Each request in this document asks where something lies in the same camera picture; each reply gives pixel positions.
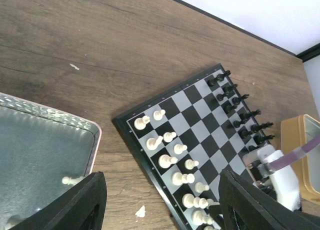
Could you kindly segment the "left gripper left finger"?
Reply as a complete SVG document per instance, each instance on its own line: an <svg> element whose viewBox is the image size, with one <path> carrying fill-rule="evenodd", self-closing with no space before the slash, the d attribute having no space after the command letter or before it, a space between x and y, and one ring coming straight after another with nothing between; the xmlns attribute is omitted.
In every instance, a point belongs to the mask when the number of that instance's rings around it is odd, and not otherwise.
<svg viewBox="0 0 320 230"><path fill-rule="evenodd" d="M101 230L107 204L103 172L93 172L11 230Z"/></svg>

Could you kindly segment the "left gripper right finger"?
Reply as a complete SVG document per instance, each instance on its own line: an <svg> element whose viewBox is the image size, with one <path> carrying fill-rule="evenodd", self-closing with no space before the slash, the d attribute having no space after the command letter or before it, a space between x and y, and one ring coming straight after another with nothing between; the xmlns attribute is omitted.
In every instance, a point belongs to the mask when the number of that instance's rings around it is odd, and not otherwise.
<svg viewBox="0 0 320 230"><path fill-rule="evenodd" d="M291 211L232 170L219 180L219 205L208 207L222 230L318 230L320 218Z"/></svg>

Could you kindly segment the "white chess piece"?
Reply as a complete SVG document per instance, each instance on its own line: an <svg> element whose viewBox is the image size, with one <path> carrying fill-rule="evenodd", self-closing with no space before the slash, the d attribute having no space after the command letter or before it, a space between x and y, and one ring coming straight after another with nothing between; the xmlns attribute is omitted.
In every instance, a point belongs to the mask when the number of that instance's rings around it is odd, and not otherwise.
<svg viewBox="0 0 320 230"><path fill-rule="evenodd" d="M178 162L178 159L175 156L169 156L167 154L163 154L158 159L158 164L161 168L167 169L171 165L174 165Z"/></svg>
<svg viewBox="0 0 320 230"><path fill-rule="evenodd" d="M187 193L182 197L182 204L188 209L192 207L205 209L209 206L209 202L205 198L194 197L190 193Z"/></svg>
<svg viewBox="0 0 320 230"><path fill-rule="evenodd" d="M172 175L171 181L175 186L181 186L182 184L192 184L195 181L195 176L192 173L182 174L176 172Z"/></svg>
<svg viewBox="0 0 320 230"><path fill-rule="evenodd" d="M206 215L201 210L194 211L192 213L191 219L192 219L192 222L197 226L200 226L202 224L212 225L214 223L214 219Z"/></svg>
<svg viewBox="0 0 320 230"><path fill-rule="evenodd" d="M214 228L213 226L205 226L203 230L219 230L219 229Z"/></svg>

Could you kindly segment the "white chess rook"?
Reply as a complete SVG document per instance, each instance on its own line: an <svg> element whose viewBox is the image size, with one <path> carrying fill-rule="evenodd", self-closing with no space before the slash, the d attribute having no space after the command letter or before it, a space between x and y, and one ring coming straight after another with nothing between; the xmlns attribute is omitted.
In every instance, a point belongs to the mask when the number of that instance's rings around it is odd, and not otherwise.
<svg viewBox="0 0 320 230"><path fill-rule="evenodd" d="M150 117L147 115L144 115L143 117L138 117L135 121L134 121L134 127L137 130L143 130L147 124L150 122Z"/></svg>

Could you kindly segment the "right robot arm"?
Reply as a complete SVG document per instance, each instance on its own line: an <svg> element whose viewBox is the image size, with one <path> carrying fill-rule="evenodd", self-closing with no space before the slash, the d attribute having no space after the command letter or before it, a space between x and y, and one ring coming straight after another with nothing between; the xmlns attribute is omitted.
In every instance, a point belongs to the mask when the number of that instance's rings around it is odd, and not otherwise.
<svg viewBox="0 0 320 230"><path fill-rule="evenodd" d="M281 150L274 151L269 160L272 172L269 177L276 192L276 200L292 212L301 208L299 179L291 166L297 160L295 152L283 154Z"/></svg>

